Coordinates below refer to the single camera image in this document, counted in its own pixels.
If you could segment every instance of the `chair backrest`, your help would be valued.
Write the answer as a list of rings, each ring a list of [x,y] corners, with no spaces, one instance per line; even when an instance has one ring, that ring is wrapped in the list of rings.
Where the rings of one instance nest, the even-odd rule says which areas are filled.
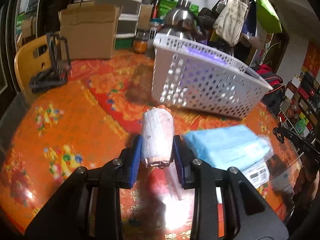
[[[45,52],[38,56],[38,52],[44,47]],[[14,70],[21,91],[29,87],[32,76],[50,67],[51,61],[46,35],[23,45],[14,58]]]

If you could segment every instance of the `metal screw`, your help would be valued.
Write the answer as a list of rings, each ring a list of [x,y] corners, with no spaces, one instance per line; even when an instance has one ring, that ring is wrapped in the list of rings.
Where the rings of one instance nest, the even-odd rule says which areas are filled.
[[[202,164],[202,160],[200,160],[200,159],[194,159],[192,162],[194,165],[201,165]]]
[[[234,174],[237,174],[239,172],[239,170],[236,167],[230,167],[229,171],[234,173]]]
[[[77,173],[84,173],[86,170],[86,167],[80,166],[77,168]]]
[[[115,166],[119,166],[119,165],[122,163],[122,161],[121,161],[120,159],[114,159],[114,160],[112,161],[112,163],[113,163],[113,165],[115,165]]]

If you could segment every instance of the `tote bag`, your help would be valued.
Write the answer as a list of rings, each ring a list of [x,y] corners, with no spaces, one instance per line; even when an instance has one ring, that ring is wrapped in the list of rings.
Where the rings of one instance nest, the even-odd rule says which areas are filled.
[[[228,0],[213,28],[231,47],[240,39],[249,0]]]
[[[257,0],[257,18],[267,33],[281,33],[279,17],[269,0]]]

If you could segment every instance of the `orange floral tablecloth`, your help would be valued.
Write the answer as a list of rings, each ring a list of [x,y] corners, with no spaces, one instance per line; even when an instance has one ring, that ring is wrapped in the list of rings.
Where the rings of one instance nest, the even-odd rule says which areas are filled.
[[[117,51],[111,60],[74,61],[72,66],[68,84],[33,103],[0,173],[0,205],[22,233],[74,169],[100,167],[118,157],[140,133],[142,114],[156,105],[151,98],[153,60],[145,55]],[[172,116],[176,134],[244,124],[269,137],[276,154],[268,163],[271,178],[282,173],[279,167],[293,166],[286,180],[287,185],[295,182],[297,155],[288,141],[280,144],[273,136],[277,121],[262,103],[242,120],[177,108]],[[193,194],[178,201],[168,184],[163,171],[142,167],[134,188],[120,191],[124,238],[190,238]],[[271,182],[258,190],[283,219],[287,206],[282,194],[273,192]]]

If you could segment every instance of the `rolled cloth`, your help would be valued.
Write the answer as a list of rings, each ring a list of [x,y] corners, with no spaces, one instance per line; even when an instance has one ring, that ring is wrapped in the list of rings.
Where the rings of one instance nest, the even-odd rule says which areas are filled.
[[[169,166],[173,136],[173,118],[167,110],[153,108],[144,113],[141,160],[146,167],[162,169]]]

